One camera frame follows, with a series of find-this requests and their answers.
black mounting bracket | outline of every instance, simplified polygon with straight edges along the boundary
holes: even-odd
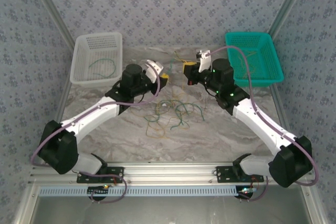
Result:
[[[256,178],[258,182],[264,182],[264,177],[260,175],[246,175],[238,177],[233,166],[217,166],[216,177],[218,183],[252,183],[256,182],[252,178]]]
[[[120,177],[124,177],[124,167],[112,167],[107,166],[104,167],[104,172],[99,172],[100,175],[102,174],[113,174],[118,175]],[[112,178],[112,177],[90,177],[84,174],[79,173],[77,176],[77,183],[79,184],[121,184],[123,183],[119,178]]]
[[[104,188],[103,186],[89,186],[87,190],[87,194],[90,195],[89,198],[91,199],[92,194],[99,194],[99,195],[106,195],[109,193],[108,188]],[[92,196],[92,199],[95,201],[101,201],[105,199],[106,196]]]

white plastic basket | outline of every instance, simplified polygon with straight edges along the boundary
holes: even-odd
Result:
[[[76,39],[70,81],[86,88],[111,86],[122,74],[120,33],[81,35]]]

white cable tray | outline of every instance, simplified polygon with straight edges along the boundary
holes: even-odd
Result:
[[[104,196],[120,196],[124,186],[109,188]],[[42,186],[41,197],[89,196],[87,186]],[[155,196],[237,196],[236,186],[129,186],[127,197]]]

basket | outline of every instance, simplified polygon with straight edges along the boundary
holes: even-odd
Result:
[[[76,39],[70,81],[86,88],[111,86],[122,74],[120,33],[81,35]]]
[[[239,47],[245,54],[253,87],[267,87],[283,81],[283,73],[271,36],[267,33],[232,32],[225,35],[226,45]],[[235,84],[248,86],[245,62],[240,53],[228,49]]]

green wire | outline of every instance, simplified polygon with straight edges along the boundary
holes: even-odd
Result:
[[[186,125],[188,125],[188,127],[190,127],[189,124],[186,121],[184,121],[183,118],[182,118],[182,112],[183,112],[183,110],[179,110],[179,107],[181,107],[181,106],[184,108],[184,110],[187,113],[187,115],[189,115],[190,113],[189,113],[188,109],[186,108],[186,105],[191,105],[193,107],[197,107],[200,110],[200,112],[201,112],[201,117],[202,117],[203,121],[205,121],[204,115],[203,115],[203,111],[202,111],[202,109],[201,109],[200,106],[198,106],[195,103],[183,103],[180,100],[161,100],[158,103],[158,106],[155,107],[155,115],[150,115],[149,118],[147,118],[148,116],[144,116],[143,118],[145,118],[145,120],[148,121],[148,122],[150,122],[150,123],[157,123],[160,120],[161,114],[166,113],[168,111],[167,110],[167,111],[165,111],[163,113],[160,113],[160,108],[161,108],[160,106],[162,104],[167,104],[170,108],[172,108],[172,107],[174,107],[173,102],[180,103],[179,105],[177,105],[175,107],[175,114],[176,114],[177,118],[180,119],[180,122],[177,125],[172,126],[170,128],[170,130],[172,130],[175,127],[179,127],[180,125],[184,125],[184,124],[186,124]]]
[[[113,66],[114,66],[114,71],[113,71],[113,73],[110,74],[110,75],[108,75],[108,76],[103,76],[102,74],[99,74],[99,73],[93,73],[93,74],[96,74],[96,75],[98,75],[98,76],[102,76],[102,77],[104,77],[104,78],[109,78],[109,77],[111,77],[111,76],[116,72],[116,69],[117,69],[117,68],[116,68],[116,64],[114,63],[114,60],[112,60],[112,59],[109,59],[109,58],[102,58],[102,59],[96,60],[94,63],[92,63],[92,64],[89,66],[89,68],[91,68],[92,65],[96,64],[98,61],[101,61],[101,60],[109,60],[109,61],[112,61]]]
[[[170,68],[168,69],[167,74],[169,74],[172,71],[174,60],[175,60],[174,58],[170,60]]]

